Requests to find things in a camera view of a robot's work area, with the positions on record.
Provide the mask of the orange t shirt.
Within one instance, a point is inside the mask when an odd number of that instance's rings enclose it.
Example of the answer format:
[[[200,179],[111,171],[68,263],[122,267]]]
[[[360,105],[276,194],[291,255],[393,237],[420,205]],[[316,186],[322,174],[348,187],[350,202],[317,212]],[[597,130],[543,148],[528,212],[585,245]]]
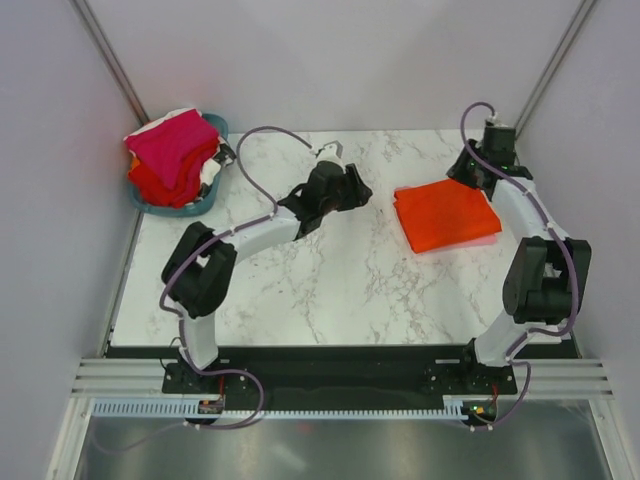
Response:
[[[394,192],[394,208],[411,250],[422,254],[502,232],[485,194],[452,179]]]

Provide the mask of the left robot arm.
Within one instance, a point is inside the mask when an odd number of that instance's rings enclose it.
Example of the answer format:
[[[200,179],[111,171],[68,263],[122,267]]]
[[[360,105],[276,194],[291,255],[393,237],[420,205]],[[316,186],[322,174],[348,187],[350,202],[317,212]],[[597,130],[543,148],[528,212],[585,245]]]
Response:
[[[178,317],[180,354],[188,365],[184,379],[190,387],[208,393],[218,385],[215,313],[235,267],[262,251],[303,239],[328,214],[363,207],[372,195],[355,165],[322,160],[306,182],[276,200],[267,214],[223,231],[202,222],[187,227],[162,270],[159,306]]]

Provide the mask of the pink t shirt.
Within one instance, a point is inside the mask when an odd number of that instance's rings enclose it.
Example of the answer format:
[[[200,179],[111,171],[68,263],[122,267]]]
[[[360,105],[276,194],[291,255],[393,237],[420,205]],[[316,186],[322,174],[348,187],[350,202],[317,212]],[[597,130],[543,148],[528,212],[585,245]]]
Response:
[[[456,250],[456,249],[491,246],[496,244],[498,240],[499,240],[499,236],[497,234],[492,234],[492,235],[484,236],[474,240],[468,240],[468,241],[459,242],[456,244],[451,244],[443,247],[442,250]]]

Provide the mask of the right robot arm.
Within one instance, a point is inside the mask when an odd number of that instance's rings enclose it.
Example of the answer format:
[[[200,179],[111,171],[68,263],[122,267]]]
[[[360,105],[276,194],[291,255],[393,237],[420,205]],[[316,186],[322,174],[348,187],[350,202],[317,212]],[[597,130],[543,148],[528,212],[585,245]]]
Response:
[[[467,140],[447,174],[484,194],[518,242],[502,287],[502,311],[463,348],[450,375],[463,394],[512,394],[520,351],[532,342],[558,344],[569,336],[592,249],[552,219],[531,173],[516,162],[513,128],[487,120],[481,140]]]

